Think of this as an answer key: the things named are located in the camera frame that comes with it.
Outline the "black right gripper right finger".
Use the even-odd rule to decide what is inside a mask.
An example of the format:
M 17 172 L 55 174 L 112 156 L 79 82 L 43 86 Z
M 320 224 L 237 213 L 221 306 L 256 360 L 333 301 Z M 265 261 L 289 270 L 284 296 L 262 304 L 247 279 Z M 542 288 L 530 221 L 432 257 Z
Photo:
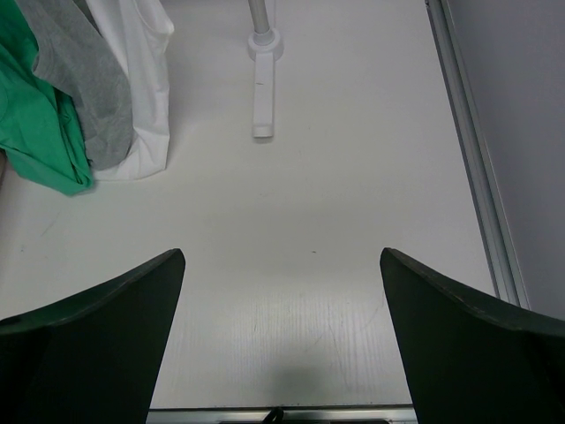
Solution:
M 562 423 L 564 323 L 396 249 L 380 271 L 420 423 Z

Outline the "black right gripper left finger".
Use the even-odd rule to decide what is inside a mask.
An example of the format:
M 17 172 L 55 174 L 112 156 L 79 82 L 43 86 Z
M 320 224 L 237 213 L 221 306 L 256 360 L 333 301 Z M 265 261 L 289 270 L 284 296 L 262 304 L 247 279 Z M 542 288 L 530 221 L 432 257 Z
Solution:
M 3 423 L 143 423 L 184 278 L 171 249 L 1 321 Z

